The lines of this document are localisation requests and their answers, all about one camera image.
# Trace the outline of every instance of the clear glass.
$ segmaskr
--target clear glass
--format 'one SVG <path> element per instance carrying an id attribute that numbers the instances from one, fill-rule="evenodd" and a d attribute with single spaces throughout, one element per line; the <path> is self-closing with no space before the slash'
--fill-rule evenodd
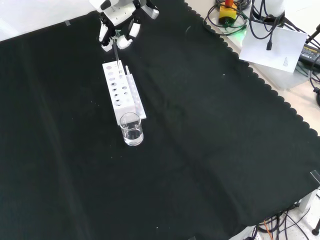
<path id="1" fill-rule="evenodd" d="M 120 118 L 123 138 L 129 146 L 137 146 L 144 140 L 141 119 L 134 112 L 128 112 Z"/>

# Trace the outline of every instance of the yellow base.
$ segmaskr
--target yellow base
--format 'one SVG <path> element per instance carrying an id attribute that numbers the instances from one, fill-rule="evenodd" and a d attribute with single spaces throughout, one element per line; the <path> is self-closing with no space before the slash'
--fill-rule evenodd
<path id="1" fill-rule="evenodd" d="M 237 6 L 235 4 L 232 5 L 234 9 L 237 9 Z M 221 18 L 237 18 L 237 11 L 229 7 L 220 6 L 220 12 L 219 12 L 219 19 Z"/>

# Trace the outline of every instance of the white floor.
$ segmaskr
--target white floor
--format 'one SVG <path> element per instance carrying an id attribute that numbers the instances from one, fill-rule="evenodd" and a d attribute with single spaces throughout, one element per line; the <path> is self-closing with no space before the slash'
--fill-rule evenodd
<path id="1" fill-rule="evenodd" d="M 300 212 L 300 210 L 298 208 L 296 208 L 296 209 L 289 211 L 288 215 L 294 221 L 297 222 L 300 220 L 300 218 L 307 211 L 308 211 L 308 209 L 304 213 L 302 213 L 302 212 Z M 305 234 L 307 235 L 307 237 L 310 240 L 320 240 L 320 234 L 318 236 L 315 236 L 311 232 L 316 227 L 319 219 L 320 219 L 320 199 L 318 197 L 315 197 L 312 204 L 311 204 L 310 211 L 298 223 L 299 227 L 305 232 Z M 289 227 L 292 224 L 294 224 L 294 223 L 289 218 L 287 218 L 286 226 Z M 267 233 L 259 232 L 259 235 L 260 235 L 261 240 L 270 240 L 269 234 L 267 234 Z M 304 236 L 304 234 L 296 226 L 293 226 L 287 230 L 287 237 L 288 237 L 288 240 L 306 240 L 306 237 Z M 279 240 L 285 240 L 285 239 L 286 239 L 286 236 L 285 236 L 285 232 L 283 231 L 279 235 Z"/>

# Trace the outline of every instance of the metal stand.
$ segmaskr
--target metal stand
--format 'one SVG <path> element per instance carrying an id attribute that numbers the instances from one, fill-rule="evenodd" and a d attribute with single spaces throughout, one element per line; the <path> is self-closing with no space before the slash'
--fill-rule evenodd
<path id="1" fill-rule="evenodd" d="M 315 236 L 318 236 L 319 230 L 320 230 L 320 219 L 319 219 L 318 224 L 316 225 L 315 229 L 312 230 L 312 234 Z"/>

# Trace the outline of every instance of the black tablecloth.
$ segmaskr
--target black tablecloth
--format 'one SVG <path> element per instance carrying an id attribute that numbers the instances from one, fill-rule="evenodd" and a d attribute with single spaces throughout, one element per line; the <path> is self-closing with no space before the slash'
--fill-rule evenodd
<path id="1" fill-rule="evenodd" d="M 226 240 L 317 187 L 316 132 L 181 0 L 154 2 L 119 53 L 147 114 L 137 147 L 97 13 L 0 43 L 1 239 Z"/>

